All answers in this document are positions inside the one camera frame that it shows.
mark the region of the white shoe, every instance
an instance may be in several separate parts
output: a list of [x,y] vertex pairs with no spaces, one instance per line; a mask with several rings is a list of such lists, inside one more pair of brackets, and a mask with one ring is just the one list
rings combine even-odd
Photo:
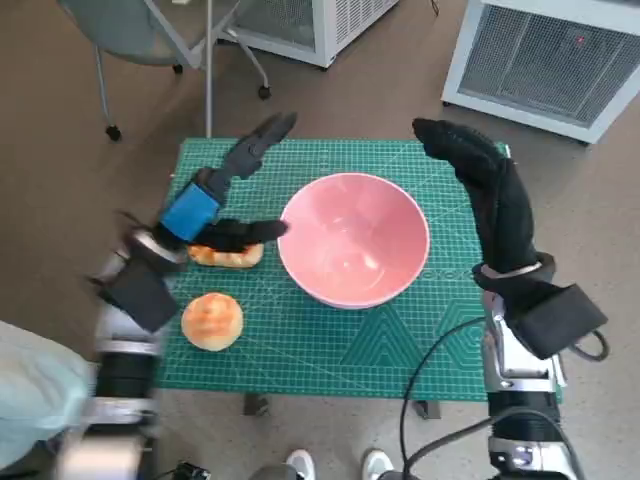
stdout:
[[295,468],[298,475],[304,480],[316,480],[316,467],[313,459],[306,450],[296,450],[287,457],[287,465]]
[[393,463],[382,450],[371,450],[362,463],[362,480],[378,480],[384,472],[393,470]]

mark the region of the bread roll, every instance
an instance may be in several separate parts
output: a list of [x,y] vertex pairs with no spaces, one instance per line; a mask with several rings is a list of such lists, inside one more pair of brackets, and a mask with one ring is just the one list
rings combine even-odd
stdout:
[[218,252],[201,245],[189,247],[189,256],[194,262],[210,267],[251,268],[262,259],[263,252],[264,245],[261,243],[247,247],[242,253]]
[[196,347],[219,352],[242,333],[242,309],[222,293],[207,293],[191,301],[182,314],[182,332]]

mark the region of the person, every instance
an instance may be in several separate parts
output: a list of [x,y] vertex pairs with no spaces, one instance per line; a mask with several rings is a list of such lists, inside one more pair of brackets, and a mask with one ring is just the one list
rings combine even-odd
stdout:
[[[374,449],[362,462],[362,480],[382,480],[383,475],[392,470],[393,463],[389,456],[382,450]],[[295,450],[284,464],[263,467],[250,480],[316,480],[316,468],[308,451]]]
[[0,469],[77,420],[91,377],[80,355],[0,321]]

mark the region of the pink bowl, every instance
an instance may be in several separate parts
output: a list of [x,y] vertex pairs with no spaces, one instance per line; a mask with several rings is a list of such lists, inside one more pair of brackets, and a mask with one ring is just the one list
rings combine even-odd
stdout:
[[418,204],[393,183],[364,173],[319,178],[282,213],[278,240],[291,278],[328,305],[369,308],[407,288],[429,254],[429,227]]

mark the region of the green cutting mat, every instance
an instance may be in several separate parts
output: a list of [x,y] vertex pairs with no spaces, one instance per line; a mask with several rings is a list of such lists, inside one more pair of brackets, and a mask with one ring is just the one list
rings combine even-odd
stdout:
[[[205,165],[219,165],[234,140],[184,143],[170,198]],[[421,276],[378,308],[337,310],[300,290],[285,272],[277,246],[248,271],[189,266],[172,287],[184,308],[210,291],[235,297],[245,313],[243,335],[228,350],[192,346],[174,319],[160,386],[219,391],[359,397],[401,397],[422,355],[443,332],[483,314],[470,277],[480,261],[464,189],[446,162],[427,158],[418,142],[287,140],[269,151],[251,179],[233,184],[223,216],[278,218],[291,196],[336,172],[367,172],[409,192],[431,230]],[[485,400],[480,358],[482,327],[445,342],[415,388],[415,398]]]

